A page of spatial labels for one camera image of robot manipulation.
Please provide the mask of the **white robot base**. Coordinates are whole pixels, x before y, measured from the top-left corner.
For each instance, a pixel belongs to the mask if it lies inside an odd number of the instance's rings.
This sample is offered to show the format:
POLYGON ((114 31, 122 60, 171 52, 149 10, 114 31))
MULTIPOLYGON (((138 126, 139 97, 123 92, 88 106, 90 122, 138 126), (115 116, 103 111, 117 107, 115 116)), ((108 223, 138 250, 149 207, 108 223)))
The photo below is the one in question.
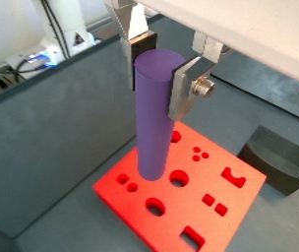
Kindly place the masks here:
POLYGON ((36 64, 39 60, 55 66, 96 44, 86 28, 79 0, 34 0, 34 4, 44 36, 38 46, 7 59, 12 68, 23 61, 36 64))

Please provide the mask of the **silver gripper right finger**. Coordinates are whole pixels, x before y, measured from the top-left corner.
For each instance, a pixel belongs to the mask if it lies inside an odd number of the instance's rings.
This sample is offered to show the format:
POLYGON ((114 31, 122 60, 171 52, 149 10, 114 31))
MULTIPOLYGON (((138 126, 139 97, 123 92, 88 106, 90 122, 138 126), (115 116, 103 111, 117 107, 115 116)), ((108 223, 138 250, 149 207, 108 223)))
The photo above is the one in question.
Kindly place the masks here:
POLYGON ((209 98, 215 84, 209 76, 234 49, 209 35, 194 33, 191 49, 195 55, 174 71, 169 116, 179 121, 190 112, 198 96, 209 98))

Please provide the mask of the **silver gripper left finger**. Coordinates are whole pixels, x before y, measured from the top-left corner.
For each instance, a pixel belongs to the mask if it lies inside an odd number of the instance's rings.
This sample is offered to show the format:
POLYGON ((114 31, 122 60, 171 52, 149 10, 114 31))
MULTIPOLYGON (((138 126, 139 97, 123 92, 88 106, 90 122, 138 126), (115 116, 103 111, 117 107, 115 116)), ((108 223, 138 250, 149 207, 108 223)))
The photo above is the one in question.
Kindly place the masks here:
POLYGON ((127 60, 129 86, 135 90, 134 62, 143 52, 157 48, 158 35, 149 29, 143 5, 134 0, 106 0, 106 5, 118 26, 127 60))

